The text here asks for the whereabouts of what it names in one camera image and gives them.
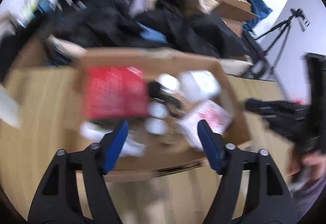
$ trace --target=open cardboard box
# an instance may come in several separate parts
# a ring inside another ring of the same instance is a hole
[[[74,83],[76,92],[83,95],[85,81],[90,67],[94,66],[134,66],[143,70],[146,79],[155,79],[161,73],[177,76],[188,70],[208,70],[212,72],[227,92],[227,104],[232,104],[234,119],[226,130],[224,139],[240,148],[250,144],[250,137],[241,106],[236,100],[232,87],[217,59],[202,55],[185,54],[176,50],[163,49],[149,51],[145,49],[92,49],[77,63],[77,75]],[[107,181],[134,181],[155,176],[180,172],[207,164],[204,152],[192,149],[182,137],[175,145],[164,145],[159,136],[151,135],[143,129],[142,142],[146,144],[143,157],[120,157],[106,177]],[[91,142],[80,136],[76,149],[83,149]]]

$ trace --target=cardboard flap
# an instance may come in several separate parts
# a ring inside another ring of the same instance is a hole
[[[219,5],[212,10],[212,13],[217,14],[220,17],[228,18],[231,20],[245,22],[258,16],[252,12],[247,12],[235,5],[231,5],[225,0],[216,0]]]

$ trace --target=wooden floor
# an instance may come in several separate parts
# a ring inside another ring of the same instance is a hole
[[[27,218],[34,192],[53,153],[65,145],[56,137],[57,133],[62,133],[56,131],[58,124],[62,122],[62,116],[58,116],[57,113],[66,103],[64,94],[66,84],[71,81],[72,70],[66,69],[64,75],[62,70],[53,71],[51,76],[46,69],[33,74],[28,71],[17,71],[13,73],[13,82],[8,87],[10,96],[19,103],[25,96],[31,98],[29,103],[22,107],[21,114],[24,116],[22,129],[14,129],[0,122],[0,182],[8,198],[24,218]],[[282,99],[277,85],[273,82],[246,80],[233,76],[228,78],[239,101],[250,97],[263,100]],[[60,80],[59,86],[54,87],[55,79]],[[50,100],[43,98],[43,91],[35,88],[40,81],[43,82],[42,89],[51,90]],[[41,115],[40,113],[44,111],[40,107],[48,108],[48,114]],[[267,131],[260,117],[250,113],[245,113],[245,116],[254,141],[253,150],[267,149],[281,174],[286,178],[287,152],[291,145]],[[67,120],[65,129],[69,130],[72,122],[73,120]],[[40,134],[47,135],[49,139],[39,137]],[[83,213],[91,217],[82,175],[77,173],[77,179]],[[107,187],[124,224],[199,224],[208,212],[219,181],[219,176],[206,166],[148,181],[107,183]],[[245,171],[242,174],[234,217],[242,214],[247,182],[248,172]]]

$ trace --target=red box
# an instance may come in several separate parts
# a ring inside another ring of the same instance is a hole
[[[148,115],[147,84],[138,68],[93,67],[86,85],[84,115],[88,119]]]

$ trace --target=tripod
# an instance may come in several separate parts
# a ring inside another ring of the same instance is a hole
[[[281,46],[281,49],[280,51],[278,52],[278,55],[276,56],[276,59],[275,59],[275,62],[273,64],[273,66],[270,67],[270,70],[269,70],[269,75],[268,75],[268,78],[269,79],[273,74],[274,74],[274,69],[275,67],[277,66],[280,58],[281,58],[281,55],[283,53],[283,50],[284,50],[284,47],[285,47],[285,44],[286,44],[286,41],[287,41],[287,38],[289,36],[289,32],[290,32],[290,29],[291,29],[291,21],[293,18],[301,18],[302,21],[304,22],[304,26],[308,27],[309,26],[309,22],[307,21],[306,17],[304,16],[304,13],[303,13],[303,10],[302,9],[297,9],[297,10],[294,10],[294,9],[290,9],[291,12],[292,12],[292,15],[287,19],[287,20],[284,20],[283,22],[280,22],[279,24],[275,25],[274,27],[272,27],[270,30],[268,30],[267,32],[265,32],[264,34],[262,34],[261,36],[257,37],[257,38],[254,38],[254,40],[258,40],[260,39],[261,37],[267,35],[268,33],[270,32],[273,32],[275,31],[276,29],[280,29],[280,33],[278,34],[278,36],[274,39],[274,41],[269,45],[269,47],[263,51],[264,53],[264,57],[267,56],[268,52],[272,49],[272,47],[275,45],[275,43],[278,41],[278,39],[280,39],[280,37],[285,33],[286,31],[286,35],[285,35],[285,38],[283,40],[283,43],[282,43],[282,46]],[[301,27],[301,30],[302,32],[305,31],[305,28],[301,22],[301,20],[299,19],[299,24],[300,24],[300,27]]]

